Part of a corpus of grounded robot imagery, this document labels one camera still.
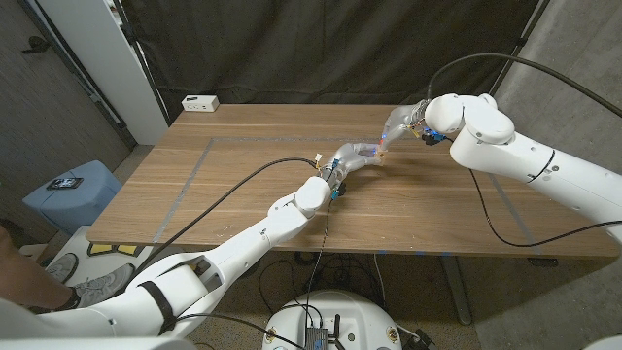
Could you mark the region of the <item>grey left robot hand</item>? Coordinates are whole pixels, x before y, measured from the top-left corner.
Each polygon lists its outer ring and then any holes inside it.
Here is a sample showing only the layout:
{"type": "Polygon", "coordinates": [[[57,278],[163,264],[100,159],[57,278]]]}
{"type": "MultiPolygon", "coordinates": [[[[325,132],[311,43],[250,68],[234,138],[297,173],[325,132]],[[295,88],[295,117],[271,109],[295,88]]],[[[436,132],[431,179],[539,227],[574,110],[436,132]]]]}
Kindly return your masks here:
{"type": "Polygon", "coordinates": [[[378,146],[367,143],[346,143],[342,145],[321,167],[320,177],[331,188],[338,187],[349,173],[365,166],[381,165],[382,159],[376,155],[378,146]]]}

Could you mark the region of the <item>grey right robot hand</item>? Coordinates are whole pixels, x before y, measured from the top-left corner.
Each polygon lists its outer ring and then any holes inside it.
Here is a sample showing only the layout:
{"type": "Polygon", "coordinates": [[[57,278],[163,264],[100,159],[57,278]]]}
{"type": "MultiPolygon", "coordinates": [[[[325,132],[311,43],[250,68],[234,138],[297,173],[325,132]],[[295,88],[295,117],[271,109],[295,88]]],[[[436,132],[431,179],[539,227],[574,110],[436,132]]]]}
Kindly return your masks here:
{"type": "Polygon", "coordinates": [[[421,138],[428,132],[425,110],[429,100],[421,100],[414,105],[396,107],[385,121],[379,141],[379,152],[386,152],[390,145],[404,135],[421,138]]]}

